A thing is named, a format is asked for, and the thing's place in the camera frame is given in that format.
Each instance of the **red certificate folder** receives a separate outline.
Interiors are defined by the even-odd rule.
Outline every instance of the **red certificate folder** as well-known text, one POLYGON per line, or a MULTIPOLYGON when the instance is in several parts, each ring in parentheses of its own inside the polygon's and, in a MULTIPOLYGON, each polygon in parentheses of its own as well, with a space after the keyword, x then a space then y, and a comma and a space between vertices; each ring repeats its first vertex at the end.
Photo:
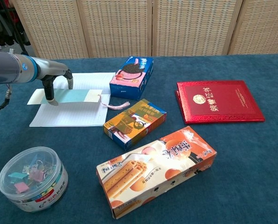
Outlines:
POLYGON ((179 82, 177 87, 186 124, 264 121, 244 81, 179 82))

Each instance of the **wicker panel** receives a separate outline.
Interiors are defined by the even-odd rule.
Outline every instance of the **wicker panel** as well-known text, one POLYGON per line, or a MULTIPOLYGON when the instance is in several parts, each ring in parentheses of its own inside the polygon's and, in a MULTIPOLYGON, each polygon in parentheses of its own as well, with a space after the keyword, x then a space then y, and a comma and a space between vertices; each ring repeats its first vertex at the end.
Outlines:
POLYGON ((241 0, 154 0, 153 56, 226 54, 241 0))
POLYGON ((244 2, 229 53, 278 53, 278 0, 244 2))
POLYGON ((89 55, 151 55, 151 0, 78 0, 89 55))
POLYGON ((88 57, 76 0, 16 0, 14 5, 38 57, 88 57))

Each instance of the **biscuit box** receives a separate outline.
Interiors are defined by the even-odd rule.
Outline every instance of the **biscuit box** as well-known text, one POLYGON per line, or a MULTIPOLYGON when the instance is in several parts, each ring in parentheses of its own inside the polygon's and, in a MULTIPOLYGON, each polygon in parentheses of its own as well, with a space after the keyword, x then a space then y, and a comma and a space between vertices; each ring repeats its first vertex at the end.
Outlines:
POLYGON ((165 120, 165 111, 143 99, 107 121, 104 132, 127 150, 165 120))
POLYGON ((209 168, 216 151, 187 126, 97 166, 118 219, 209 168))
POLYGON ((151 57, 129 57, 109 83, 111 96, 139 100, 152 72, 151 57))

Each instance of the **tassel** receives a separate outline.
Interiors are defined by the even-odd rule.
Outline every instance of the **tassel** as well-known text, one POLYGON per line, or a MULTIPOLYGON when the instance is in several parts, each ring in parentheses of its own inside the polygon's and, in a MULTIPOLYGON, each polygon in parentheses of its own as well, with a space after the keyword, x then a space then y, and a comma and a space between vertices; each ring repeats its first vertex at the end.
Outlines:
POLYGON ((99 95, 99 96, 100 96, 101 104, 112 110, 121 110, 130 105, 130 102, 125 102, 124 104, 119 105, 119 106, 107 105, 107 104, 102 103, 102 98, 101 98, 102 96, 101 95, 99 95))

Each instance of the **orange box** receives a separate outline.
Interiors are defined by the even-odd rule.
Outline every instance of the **orange box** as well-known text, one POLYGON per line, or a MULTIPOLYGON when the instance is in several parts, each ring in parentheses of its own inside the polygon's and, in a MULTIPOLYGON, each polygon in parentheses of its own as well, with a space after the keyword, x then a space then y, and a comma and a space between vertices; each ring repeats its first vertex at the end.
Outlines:
POLYGON ((187 126, 97 166, 118 219, 209 168, 216 151, 187 126))
POLYGON ((128 150, 162 124, 166 114, 161 108, 142 99, 104 123, 104 132, 124 150, 128 150))

